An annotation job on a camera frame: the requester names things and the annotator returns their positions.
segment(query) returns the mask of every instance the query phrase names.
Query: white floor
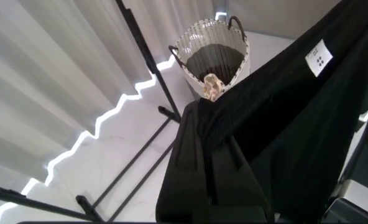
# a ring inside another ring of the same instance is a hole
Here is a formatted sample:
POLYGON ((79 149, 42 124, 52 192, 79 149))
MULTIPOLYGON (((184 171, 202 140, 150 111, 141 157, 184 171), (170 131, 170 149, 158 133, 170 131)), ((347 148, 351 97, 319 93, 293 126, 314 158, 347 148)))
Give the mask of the white floor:
MULTIPOLYGON (((251 45, 252 72, 293 42, 293 40, 261 34, 247 33, 247 36, 251 45)), ((181 75, 180 68, 174 64, 172 68, 162 71, 162 75, 182 113, 184 107, 193 101, 193 96, 181 75)), ((87 138, 73 156, 57 164, 53 181, 48 187, 41 183, 36 184, 27 197, 83 213, 75 201, 75 196, 85 195, 90 202, 94 202, 166 120, 166 117, 157 110, 159 105, 170 108, 160 85, 157 83, 153 87, 142 90, 141 94, 142 99, 126 101, 118 114, 103 123, 99 139, 87 138)), ((101 202, 97 211, 104 220, 109 219, 164 150, 168 148, 175 139, 177 129, 177 123, 169 122, 168 126, 101 202)), ((170 154, 115 221, 155 221, 155 204, 169 156, 170 154)), ((2 224, 16 224, 23 221, 81 220, 23 206, 6 210, 0 219, 2 224)))

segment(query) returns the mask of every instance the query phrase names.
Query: white tag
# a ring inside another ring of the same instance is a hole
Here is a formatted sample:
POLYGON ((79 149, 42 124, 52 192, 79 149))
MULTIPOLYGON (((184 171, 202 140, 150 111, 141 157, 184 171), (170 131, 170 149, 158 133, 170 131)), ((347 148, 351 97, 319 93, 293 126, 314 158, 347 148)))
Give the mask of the white tag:
POLYGON ((306 61, 315 77, 318 77, 328 62, 333 58, 331 52, 321 40, 306 56, 306 61))

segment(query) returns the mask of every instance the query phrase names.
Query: laundry basket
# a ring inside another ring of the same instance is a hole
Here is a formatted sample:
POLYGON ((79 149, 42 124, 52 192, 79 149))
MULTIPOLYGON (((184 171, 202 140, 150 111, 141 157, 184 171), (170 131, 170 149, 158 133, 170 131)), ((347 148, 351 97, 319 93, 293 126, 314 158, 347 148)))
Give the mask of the laundry basket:
POLYGON ((214 19, 194 23, 169 50, 192 89, 211 101, 250 73, 249 42, 236 16, 228 24, 214 19))

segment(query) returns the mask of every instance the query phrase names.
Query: dark brown handle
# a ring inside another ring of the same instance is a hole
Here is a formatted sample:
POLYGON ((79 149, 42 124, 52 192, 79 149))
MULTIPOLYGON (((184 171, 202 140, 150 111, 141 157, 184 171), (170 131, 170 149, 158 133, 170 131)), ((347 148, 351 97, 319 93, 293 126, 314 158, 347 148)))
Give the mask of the dark brown handle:
POLYGON ((182 67, 184 65, 184 63, 178 59, 177 55, 173 52, 173 50, 176 50, 178 52, 178 48, 169 45, 169 51, 172 53, 172 55, 174 56, 174 58, 176 59, 177 63, 180 65, 180 67, 182 67))
POLYGON ((241 24, 241 22, 239 21, 239 19, 238 19, 238 17, 236 17, 236 16, 231 16, 230 18, 229 18, 229 22, 228 22, 228 29, 230 29, 231 28, 231 26, 232 26, 232 20, 235 20, 236 21, 236 23, 238 24, 238 26, 239 26, 239 29, 241 30, 241 33, 242 33, 242 40, 243 41, 245 41, 245 37, 246 37, 246 35, 245 35, 245 32, 244 32, 244 28, 242 27, 242 24, 241 24))

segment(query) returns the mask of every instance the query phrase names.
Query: white basket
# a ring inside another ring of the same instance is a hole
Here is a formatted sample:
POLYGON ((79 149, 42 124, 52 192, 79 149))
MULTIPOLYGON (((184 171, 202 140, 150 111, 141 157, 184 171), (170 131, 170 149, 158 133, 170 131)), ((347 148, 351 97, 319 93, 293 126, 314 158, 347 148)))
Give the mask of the white basket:
MULTIPOLYGON (((243 55, 242 61, 240 61, 240 59, 242 58, 240 57, 238 58, 239 60, 236 60, 235 62, 235 64, 239 66, 235 66, 232 68, 235 69, 237 67, 236 72, 228 72, 229 76, 225 77, 225 84, 223 84, 223 82, 220 82, 222 83, 222 86, 220 87, 219 96, 221 96, 225 91, 228 91, 230 88, 232 88, 238 80, 241 81, 244 77, 249 75, 250 63, 248 63, 249 42, 237 17, 232 16, 229 19, 228 24, 226 22, 217 21, 214 19, 203 19, 194 23, 175 42, 174 46, 169 46, 169 50, 172 52, 173 56, 176 58, 176 61, 183 69, 183 75, 185 79, 197 92, 197 94, 199 94, 203 98, 210 99, 210 97, 206 95, 206 86, 203 80, 200 80, 201 78, 197 78, 196 75, 190 72, 191 69, 187 68, 188 59, 191 58, 191 56, 193 56, 195 53, 197 53, 197 51, 199 51, 201 48, 208 45, 229 47, 227 49, 233 49, 233 52, 238 51, 241 55, 243 55), (235 20, 238 23, 240 30, 232 27, 232 20, 235 20)), ((219 66, 216 65, 216 63, 221 63, 222 61, 226 62, 229 60, 229 57, 229 55, 224 55, 223 50, 212 50, 209 51, 205 57, 201 57, 200 59, 204 59, 205 63, 209 63, 210 66, 219 66)))

